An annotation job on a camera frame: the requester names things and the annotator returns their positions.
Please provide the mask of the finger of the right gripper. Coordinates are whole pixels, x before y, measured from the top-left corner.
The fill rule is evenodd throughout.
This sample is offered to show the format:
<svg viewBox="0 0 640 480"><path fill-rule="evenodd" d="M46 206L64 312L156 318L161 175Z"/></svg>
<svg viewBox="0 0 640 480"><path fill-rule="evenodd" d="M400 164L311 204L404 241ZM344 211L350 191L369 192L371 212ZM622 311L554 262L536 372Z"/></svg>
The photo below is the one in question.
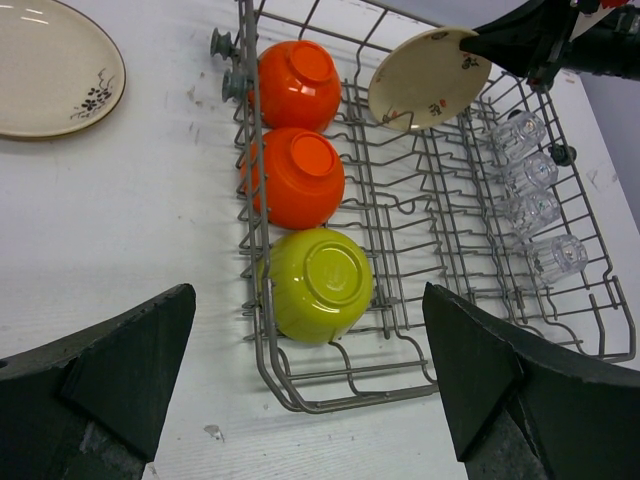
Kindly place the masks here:
<svg viewBox="0 0 640 480"><path fill-rule="evenodd" d="M483 57L514 75L528 75L553 44L551 1L527 1L478 27L459 43L461 51Z"/></svg>

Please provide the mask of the lime green bowl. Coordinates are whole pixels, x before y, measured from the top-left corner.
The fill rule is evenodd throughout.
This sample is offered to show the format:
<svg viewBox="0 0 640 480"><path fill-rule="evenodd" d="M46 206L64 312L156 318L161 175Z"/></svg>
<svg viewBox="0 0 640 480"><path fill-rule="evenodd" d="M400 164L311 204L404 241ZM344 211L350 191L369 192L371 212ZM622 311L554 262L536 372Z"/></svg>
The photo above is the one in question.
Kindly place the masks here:
<svg viewBox="0 0 640 480"><path fill-rule="evenodd" d="M259 275L272 281L275 322L286 337L307 344L344 335L366 312L373 274L364 251L348 236L327 228L297 231L260 259Z"/></svg>

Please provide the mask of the cream plate with flower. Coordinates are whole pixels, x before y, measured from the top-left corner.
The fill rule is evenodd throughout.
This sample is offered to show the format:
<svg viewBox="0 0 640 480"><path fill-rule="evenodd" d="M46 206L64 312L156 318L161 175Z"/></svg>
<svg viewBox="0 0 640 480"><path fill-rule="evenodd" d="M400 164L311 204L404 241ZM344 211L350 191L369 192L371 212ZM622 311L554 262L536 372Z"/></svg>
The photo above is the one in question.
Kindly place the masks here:
<svg viewBox="0 0 640 480"><path fill-rule="evenodd" d="M59 1L1 3L1 136L74 134L118 105L127 81L114 41Z"/></svg>

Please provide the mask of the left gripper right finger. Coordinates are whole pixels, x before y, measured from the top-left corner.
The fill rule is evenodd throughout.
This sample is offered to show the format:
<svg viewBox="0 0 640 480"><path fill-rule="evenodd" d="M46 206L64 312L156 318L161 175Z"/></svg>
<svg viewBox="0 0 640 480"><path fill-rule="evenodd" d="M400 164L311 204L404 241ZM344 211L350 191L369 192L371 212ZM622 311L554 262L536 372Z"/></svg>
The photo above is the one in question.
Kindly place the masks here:
<svg viewBox="0 0 640 480"><path fill-rule="evenodd" d="M422 310L469 478L638 478L638 371L553 344L439 285L426 285Z"/></svg>

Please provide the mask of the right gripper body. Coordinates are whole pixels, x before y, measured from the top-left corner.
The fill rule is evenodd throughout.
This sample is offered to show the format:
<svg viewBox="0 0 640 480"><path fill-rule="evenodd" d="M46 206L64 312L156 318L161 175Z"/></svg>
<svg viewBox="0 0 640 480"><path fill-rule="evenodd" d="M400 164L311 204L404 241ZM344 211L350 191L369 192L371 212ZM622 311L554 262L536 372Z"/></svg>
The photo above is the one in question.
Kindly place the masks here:
<svg viewBox="0 0 640 480"><path fill-rule="evenodd" d="M639 6L632 1L546 1L529 85L551 88L562 69L639 79Z"/></svg>

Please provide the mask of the nearest clear glass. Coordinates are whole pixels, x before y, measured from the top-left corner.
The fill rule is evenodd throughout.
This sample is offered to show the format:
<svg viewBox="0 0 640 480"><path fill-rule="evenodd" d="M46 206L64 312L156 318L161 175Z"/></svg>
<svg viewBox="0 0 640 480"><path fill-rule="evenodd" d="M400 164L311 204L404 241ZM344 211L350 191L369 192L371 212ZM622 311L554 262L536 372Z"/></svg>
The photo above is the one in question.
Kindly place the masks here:
<svg viewBox="0 0 640 480"><path fill-rule="evenodd" d="M571 234L533 242L525 253L536 282L544 286L581 273L589 261L585 245Z"/></svg>

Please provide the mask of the small cream plate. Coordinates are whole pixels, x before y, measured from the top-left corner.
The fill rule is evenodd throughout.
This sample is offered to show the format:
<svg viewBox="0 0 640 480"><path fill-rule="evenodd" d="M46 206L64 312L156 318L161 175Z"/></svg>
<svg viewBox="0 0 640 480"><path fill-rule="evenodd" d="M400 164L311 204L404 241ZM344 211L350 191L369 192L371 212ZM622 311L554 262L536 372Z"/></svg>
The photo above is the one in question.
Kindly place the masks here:
<svg viewBox="0 0 640 480"><path fill-rule="evenodd" d="M379 65L368 87L368 107L382 125L424 130L464 111L489 79L492 62L460 49L474 30L442 27L416 35Z"/></svg>

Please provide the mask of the farthest clear glass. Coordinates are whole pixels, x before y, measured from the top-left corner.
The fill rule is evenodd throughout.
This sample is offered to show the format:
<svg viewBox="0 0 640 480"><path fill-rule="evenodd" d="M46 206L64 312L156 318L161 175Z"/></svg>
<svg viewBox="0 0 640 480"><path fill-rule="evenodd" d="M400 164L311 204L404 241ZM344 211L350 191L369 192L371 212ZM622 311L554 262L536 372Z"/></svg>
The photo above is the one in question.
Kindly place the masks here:
<svg viewBox="0 0 640 480"><path fill-rule="evenodd" d="M508 161L523 158L546 137L544 122L534 113L514 110L489 133L496 150Z"/></svg>

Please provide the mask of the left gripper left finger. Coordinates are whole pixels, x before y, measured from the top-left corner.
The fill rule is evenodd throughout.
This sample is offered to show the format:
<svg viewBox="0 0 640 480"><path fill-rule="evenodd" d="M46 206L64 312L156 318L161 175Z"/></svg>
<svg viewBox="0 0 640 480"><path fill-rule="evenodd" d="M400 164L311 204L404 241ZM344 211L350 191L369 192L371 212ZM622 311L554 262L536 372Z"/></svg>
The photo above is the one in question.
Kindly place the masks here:
<svg viewBox="0 0 640 480"><path fill-rule="evenodd" d="M179 284L2 359L2 478L141 478L158 450L195 311L195 289Z"/></svg>

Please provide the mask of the orange bowl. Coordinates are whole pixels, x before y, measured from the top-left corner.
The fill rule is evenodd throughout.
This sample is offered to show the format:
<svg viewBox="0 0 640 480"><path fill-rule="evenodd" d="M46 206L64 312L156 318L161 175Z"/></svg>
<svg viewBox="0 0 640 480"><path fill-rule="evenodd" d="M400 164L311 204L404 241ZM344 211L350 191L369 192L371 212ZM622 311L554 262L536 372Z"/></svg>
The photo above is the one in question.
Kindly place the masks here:
<svg viewBox="0 0 640 480"><path fill-rule="evenodd" d="M263 134L268 221L289 230L327 222L344 194L339 155L322 135L295 127Z"/></svg>
<svg viewBox="0 0 640 480"><path fill-rule="evenodd" d="M249 94L268 127L316 133L332 123L341 103L341 82L329 52L308 40L283 41L258 57L260 101Z"/></svg>

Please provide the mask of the clear glass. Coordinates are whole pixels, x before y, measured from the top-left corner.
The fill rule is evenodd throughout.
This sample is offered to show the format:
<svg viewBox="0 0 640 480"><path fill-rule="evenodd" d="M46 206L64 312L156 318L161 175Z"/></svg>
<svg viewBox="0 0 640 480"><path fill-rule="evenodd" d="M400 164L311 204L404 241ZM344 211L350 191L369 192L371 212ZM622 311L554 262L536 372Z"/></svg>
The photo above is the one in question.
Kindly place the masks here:
<svg viewBox="0 0 640 480"><path fill-rule="evenodd" d="M489 133L496 150L508 161L523 158L546 137L544 122L534 113L514 110Z"/></svg>
<svg viewBox="0 0 640 480"><path fill-rule="evenodd" d="M529 238L561 217L561 207L553 192L535 190L507 199L502 213L521 238Z"/></svg>
<svg viewBox="0 0 640 480"><path fill-rule="evenodd" d="M544 286L581 273L589 261L585 245L571 234L533 242L525 253L536 282Z"/></svg>
<svg viewBox="0 0 640 480"><path fill-rule="evenodd" d="M553 159L541 152L510 162L501 170L507 191L515 196L546 190L557 182L558 174Z"/></svg>

